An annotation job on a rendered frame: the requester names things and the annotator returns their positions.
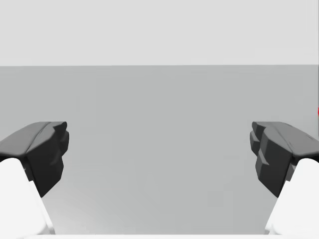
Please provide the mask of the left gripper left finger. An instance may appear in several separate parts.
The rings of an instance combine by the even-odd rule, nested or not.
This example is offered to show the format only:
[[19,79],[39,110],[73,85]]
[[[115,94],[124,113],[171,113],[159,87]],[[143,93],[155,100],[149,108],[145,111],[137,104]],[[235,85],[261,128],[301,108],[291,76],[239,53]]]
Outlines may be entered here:
[[53,235],[42,198],[59,182],[65,121],[29,124],[0,140],[0,235]]

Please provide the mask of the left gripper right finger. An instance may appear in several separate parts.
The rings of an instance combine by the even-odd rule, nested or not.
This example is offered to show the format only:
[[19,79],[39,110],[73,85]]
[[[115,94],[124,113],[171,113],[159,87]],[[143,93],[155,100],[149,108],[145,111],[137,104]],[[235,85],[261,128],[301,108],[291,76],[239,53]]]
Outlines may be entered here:
[[270,235],[319,235],[319,140],[283,122],[254,121],[251,150],[259,181],[277,201]]

